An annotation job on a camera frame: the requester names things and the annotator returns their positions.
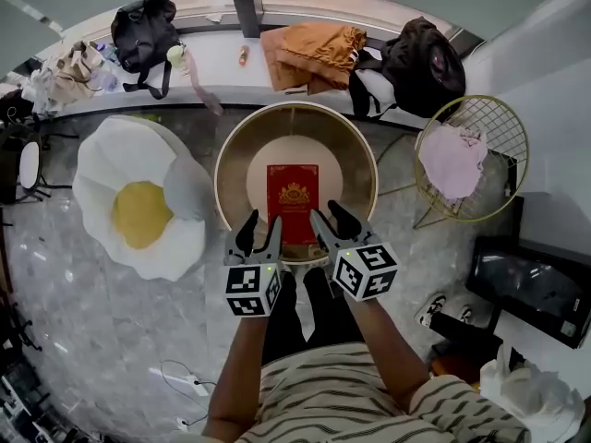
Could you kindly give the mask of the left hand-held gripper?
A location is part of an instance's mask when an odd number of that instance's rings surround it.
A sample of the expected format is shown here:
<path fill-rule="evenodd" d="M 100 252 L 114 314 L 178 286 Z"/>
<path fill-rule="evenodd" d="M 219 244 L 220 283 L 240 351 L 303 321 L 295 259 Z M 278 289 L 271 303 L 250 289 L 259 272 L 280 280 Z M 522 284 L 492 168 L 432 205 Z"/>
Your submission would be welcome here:
<path fill-rule="evenodd" d="M 282 289 L 282 263 L 278 261 L 282 248 L 283 221 L 275 216 L 268 224 L 258 261 L 248 263 L 254 246 L 254 230 L 259 211 L 252 210 L 243 223 L 234 228 L 225 240 L 224 297 L 236 317 L 269 317 Z"/>

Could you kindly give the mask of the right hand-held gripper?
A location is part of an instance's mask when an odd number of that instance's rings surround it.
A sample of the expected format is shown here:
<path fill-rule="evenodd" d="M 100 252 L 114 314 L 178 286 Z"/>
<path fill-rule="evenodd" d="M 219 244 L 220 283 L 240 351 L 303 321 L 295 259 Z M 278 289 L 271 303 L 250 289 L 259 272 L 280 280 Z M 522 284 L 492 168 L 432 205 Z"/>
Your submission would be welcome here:
<path fill-rule="evenodd" d="M 357 302 L 387 293 L 399 269 L 390 243 L 373 235 L 368 220 L 336 200 L 328 207 L 337 222 L 335 231 L 320 210 L 310 212 L 310 224 L 320 248 L 332 262 L 331 283 Z"/>

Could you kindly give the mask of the red book with gold crest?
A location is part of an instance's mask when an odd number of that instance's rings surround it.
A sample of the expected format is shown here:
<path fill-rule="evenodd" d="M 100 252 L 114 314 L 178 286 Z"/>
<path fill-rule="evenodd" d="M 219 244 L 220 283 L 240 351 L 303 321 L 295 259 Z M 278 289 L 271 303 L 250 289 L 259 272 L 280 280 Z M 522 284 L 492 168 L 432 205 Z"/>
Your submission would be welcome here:
<path fill-rule="evenodd" d="M 317 164 L 273 164 L 267 167 L 268 220 L 282 219 L 284 245 L 316 242 L 310 213 L 319 208 Z"/>

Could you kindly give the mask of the person's left forearm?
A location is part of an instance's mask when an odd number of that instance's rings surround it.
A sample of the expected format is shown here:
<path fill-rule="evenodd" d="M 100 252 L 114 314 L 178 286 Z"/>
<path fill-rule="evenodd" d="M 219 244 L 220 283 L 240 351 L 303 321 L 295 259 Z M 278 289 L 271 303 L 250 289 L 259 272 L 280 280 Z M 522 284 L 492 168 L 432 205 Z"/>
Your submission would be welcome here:
<path fill-rule="evenodd" d="M 268 322 L 266 317 L 240 320 L 211 395 L 203 436 L 234 443 L 254 425 Z"/>

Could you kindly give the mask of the person's right forearm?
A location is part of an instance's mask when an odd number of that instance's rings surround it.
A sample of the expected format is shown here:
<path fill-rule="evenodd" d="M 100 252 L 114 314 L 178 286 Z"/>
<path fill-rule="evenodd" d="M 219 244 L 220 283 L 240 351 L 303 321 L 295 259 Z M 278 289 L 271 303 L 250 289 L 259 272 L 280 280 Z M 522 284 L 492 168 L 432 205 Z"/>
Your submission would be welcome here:
<path fill-rule="evenodd" d="M 429 381 L 428 368 L 396 328 L 378 300 L 345 301 L 355 318 L 380 377 L 395 403 L 410 413 L 415 393 Z"/>

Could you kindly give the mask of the round gold side table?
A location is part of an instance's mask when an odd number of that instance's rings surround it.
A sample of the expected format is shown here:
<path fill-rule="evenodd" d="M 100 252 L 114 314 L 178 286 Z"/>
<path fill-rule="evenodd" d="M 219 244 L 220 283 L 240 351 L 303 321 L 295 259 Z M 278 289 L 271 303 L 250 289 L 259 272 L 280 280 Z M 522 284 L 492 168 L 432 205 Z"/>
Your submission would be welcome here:
<path fill-rule="evenodd" d="M 242 120 L 223 143 L 214 171 L 218 211 L 228 230 L 259 212 L 255 243 L 268 231 L 267 168 L 315 164 L 320 169 L 319 208 L 338 200 L 371 218 L 378 197 L 372 150 L 359 129 L 333 109 L 313 102 L 278 102 Z"/>

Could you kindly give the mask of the person's black trousers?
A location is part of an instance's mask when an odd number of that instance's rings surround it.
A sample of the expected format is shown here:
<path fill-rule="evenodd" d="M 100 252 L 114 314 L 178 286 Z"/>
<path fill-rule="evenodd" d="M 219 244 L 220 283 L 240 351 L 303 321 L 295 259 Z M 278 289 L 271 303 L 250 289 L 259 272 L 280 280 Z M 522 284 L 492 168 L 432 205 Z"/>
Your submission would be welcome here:
<path fill-rule="evenodd" d="M 286 272 L 266 329 L 264 365 L 296 353 L 364 340 L 344 296 L 332 293 L 336 285 L 327 280 L 323 269 L 310 269 L 303 283 L 312 308 L 314 331 L 309 338 L 304 337 L 296 313 L 296 279 Z"/>

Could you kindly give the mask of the white power strip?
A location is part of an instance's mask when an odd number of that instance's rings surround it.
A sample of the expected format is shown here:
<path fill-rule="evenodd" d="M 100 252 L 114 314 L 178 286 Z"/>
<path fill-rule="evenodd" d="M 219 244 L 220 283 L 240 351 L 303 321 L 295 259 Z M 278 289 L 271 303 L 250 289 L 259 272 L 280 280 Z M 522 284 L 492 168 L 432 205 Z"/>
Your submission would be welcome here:
<path fill-rule="evenodd" d="M 184 377 L 184 380 L 200 397 L 207 397 L 209 395 L 209 392 L 205 388 L 204 384 L 199 381 L 196 376 L 188 375 Z"/>

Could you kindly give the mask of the white window ledge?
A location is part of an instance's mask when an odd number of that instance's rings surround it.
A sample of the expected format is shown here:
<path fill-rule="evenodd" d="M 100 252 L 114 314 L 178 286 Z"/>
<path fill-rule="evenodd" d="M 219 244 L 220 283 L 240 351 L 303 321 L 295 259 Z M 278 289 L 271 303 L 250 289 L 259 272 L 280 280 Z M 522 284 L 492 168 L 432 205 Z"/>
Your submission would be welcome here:
<path fill-rule="evenodd" d="M 216 95 L 222 105 L 265 106 L 277 102 L 314 102 L 341 114 L 352 115 L 353 104 L 348 92 L 325 91 L 308 95 L 304 89 L 275 91 L 260 42 L 246 39 L 240 31 L 189 33 L 182 37 L 194 56 L 200 84 Z M 243 45 L 249 47 L 247 64 L 238 63 Z M 59 116 L 149 105 L 199 104 L 188 78 L 173 72 L 168 95 L 155 100 L 146 91 L 101 91 L 88 100 L 74 102 L 59 111 Z"/>

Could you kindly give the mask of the wooden stool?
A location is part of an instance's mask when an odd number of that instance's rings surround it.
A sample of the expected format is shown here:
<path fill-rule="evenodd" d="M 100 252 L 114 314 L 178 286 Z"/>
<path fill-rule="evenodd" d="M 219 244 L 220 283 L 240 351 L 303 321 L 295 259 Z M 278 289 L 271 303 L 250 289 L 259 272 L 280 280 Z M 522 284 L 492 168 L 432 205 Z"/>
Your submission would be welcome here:
<path fill-rule="evenodd" d="M 461 353 L 438 356 L 432 361 L 430 367 L 435 376 L 456 376 L 472 386 L 478 384 L 480 380 L 481 366 Z"/>

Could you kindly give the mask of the orange-brown cloth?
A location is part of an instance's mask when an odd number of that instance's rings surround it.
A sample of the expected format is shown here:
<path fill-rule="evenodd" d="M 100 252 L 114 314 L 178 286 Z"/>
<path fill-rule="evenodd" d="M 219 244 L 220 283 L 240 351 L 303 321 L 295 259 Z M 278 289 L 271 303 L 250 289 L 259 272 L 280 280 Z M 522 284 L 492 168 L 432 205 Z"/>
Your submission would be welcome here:
<path fill-rule="evenodd" d="M 260 42 L 272 88 L 304 87 L 313 95 L 348 89 L 367 34 L 347 25 L 304 22 L 264 31 Z"/>

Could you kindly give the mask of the dark brown backpack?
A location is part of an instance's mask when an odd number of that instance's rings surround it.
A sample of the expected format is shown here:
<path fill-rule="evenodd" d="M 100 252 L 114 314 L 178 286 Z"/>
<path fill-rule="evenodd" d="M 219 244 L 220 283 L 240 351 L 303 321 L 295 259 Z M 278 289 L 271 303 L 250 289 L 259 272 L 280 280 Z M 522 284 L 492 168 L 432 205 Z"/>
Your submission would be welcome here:
<path fill-rule="evenodd" d="M 464 66 L 437 27 L 423 17 L 405 23 L 380 48 L 381 73 L 393 86 L 397 106 L 430 118 L 465 94 Z"/>

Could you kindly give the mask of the black monitor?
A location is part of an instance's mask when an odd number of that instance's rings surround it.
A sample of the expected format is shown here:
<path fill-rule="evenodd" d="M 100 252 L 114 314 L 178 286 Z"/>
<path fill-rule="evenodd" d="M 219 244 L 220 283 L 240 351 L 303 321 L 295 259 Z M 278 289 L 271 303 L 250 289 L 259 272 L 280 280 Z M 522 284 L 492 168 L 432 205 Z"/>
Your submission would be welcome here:
<path fill-rule="evenodd" d="M 591 325 L 591 258 L 575 257 L 559 248 L 480 236 L 465 287 L 576 349 Z"/>

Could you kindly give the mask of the clear bottle with green lid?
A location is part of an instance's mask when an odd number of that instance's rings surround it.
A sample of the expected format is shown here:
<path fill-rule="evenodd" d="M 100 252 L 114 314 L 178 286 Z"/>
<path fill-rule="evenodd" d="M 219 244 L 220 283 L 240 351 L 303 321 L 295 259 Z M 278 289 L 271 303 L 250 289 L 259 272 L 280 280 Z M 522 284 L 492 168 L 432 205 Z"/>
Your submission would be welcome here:
<path fill-rule="evenodd" d="M 166 53 L 167 61 L 177 70 L 186 69 L 186 47 L 183 44 L 171 46 Z"/>

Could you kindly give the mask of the clear plastic water bottle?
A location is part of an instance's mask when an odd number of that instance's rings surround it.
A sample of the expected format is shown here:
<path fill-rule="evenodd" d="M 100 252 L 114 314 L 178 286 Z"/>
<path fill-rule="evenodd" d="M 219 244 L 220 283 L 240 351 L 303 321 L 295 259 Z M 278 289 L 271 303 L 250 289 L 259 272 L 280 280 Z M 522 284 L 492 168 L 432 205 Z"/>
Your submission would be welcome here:
<path fill-rule="evenodd" d="M 88 86 L 93 91 L 115 92 L 119 86 L 118 78 L 104 68 L 96 68 L 91 72 Z"/>
<path fill-rule="evenodd" d="M 99 43 L 96 45 L 96 49 L 105 60 L 112 62 L 116 66 L 120 66 L 120 62 L 117 56 L 117 50 L 113 44 Z"/>

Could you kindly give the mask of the black backpack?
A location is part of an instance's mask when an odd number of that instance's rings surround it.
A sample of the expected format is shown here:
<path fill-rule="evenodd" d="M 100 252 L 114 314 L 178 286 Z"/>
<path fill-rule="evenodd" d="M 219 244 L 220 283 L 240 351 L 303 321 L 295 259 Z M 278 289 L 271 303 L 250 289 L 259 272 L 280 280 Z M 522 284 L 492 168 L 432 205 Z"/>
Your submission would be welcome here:
<path fill-rule="evenodd" d="M 171 0 L 140 0 L 117 10 L 111 25 L 117 59 L 127 73 L 139 75 L 136 83 L 123 84 L 125 92 L 147 90 L 155 100 L 168 94 L 172 64 L 167 53 L 182 46 L 173 24 L 175 14 Z M 163 81 L 158 89 L 147 79 L 160 64 L 164 64 Z"/>

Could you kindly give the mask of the white round seat cushion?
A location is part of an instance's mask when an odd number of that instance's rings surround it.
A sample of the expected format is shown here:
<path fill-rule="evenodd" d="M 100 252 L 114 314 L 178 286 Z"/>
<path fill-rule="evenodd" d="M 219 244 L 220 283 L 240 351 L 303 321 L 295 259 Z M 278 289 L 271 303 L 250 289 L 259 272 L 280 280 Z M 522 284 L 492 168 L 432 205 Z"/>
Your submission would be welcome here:
<path fill-rule="evenodd" d="M 38 184 L 41 169 L 41 149 L 39 143 L 27 143 L 21 154 L 18 168 L 18 181 L 24 189 L 32 190 Z"/>

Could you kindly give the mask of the beige tote bag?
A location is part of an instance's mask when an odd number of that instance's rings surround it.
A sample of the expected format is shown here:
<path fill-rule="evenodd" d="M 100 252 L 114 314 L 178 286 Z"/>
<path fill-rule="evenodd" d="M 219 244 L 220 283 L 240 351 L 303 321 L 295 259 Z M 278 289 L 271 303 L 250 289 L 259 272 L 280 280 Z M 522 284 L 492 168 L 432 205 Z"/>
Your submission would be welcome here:
<path fill-rule="evenodd" d="M 94 77 L 104 68 L 105 60 L 89 42 L 75 42 L 69 49 L 50 57 L 48 98 L 60 105 L 88 100 L 101 90 Z"/>

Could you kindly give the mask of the large white plastic bag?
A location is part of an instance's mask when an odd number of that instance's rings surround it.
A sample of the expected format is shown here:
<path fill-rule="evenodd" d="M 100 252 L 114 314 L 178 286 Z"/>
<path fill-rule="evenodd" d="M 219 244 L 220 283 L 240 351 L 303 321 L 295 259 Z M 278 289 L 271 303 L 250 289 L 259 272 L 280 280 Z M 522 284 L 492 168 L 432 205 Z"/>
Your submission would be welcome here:
<path fill-rule="evenodd" d="M 513 349 L 501 345 L 497 357 L 480 369 L 480 394 L 520 420 L 533 443 L 566 443 L 579 432 L 585 415 L 581 394 L 556 372 L 525 360 L 510 366 Z"/>

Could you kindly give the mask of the black rattan chair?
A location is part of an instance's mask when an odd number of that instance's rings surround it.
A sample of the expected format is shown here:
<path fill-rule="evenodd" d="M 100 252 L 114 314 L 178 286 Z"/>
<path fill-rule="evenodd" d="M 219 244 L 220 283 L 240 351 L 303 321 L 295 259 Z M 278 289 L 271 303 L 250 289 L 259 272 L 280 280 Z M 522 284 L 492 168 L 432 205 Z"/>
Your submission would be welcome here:
<path fill-rule="evenodd" d="M 32 190 L 24 189 L 18 181 L 20 154 L 24 146 L 31 142 L 39 143 L 41 149 L 41 169 L 38 184 Z M 40 186 L 42 177 L 42 139 L 32 127 L 23 124 L 5 126 L 0 130 L 0 206 L 31 203 L 50 198 L 45 186 Z"/>

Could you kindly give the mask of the crumpled white plastic bag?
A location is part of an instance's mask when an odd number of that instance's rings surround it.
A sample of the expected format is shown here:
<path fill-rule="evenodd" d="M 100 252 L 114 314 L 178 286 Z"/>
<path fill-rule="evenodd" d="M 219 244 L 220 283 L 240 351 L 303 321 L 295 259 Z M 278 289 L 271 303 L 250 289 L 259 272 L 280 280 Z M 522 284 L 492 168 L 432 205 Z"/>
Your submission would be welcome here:
<path fill-rule="evenodd" d="M 33 104 L 35 114 L 49 114 L 56 111 L 55 101 L 51 98 L 53 74 L 47 68 L 37 69 L 21 85 L 21 98 Z"/>

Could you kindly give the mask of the black handbag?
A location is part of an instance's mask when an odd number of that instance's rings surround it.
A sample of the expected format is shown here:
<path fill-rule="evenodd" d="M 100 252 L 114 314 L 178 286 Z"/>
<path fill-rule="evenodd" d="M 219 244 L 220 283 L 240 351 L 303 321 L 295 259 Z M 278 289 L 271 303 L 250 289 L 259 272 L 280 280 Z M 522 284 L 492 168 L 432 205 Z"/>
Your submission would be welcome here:
<path fill-rule="evenodd" d="M 33 104 L 22 98 L 22 89 L 0 97 L 0 120 L 6 125 L 21 122 L 31 115 Z"/>

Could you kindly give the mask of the dark window post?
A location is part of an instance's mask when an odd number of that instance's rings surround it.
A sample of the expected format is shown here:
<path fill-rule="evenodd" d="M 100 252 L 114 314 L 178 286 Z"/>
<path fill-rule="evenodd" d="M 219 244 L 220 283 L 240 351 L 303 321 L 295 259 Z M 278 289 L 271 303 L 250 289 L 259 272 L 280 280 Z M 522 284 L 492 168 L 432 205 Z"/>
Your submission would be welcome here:
<path fill-rule="evenodd" d="M 262 0 L 233 0 L 240 29 L 245 38 L 258 39 L 264 15 Z"/>

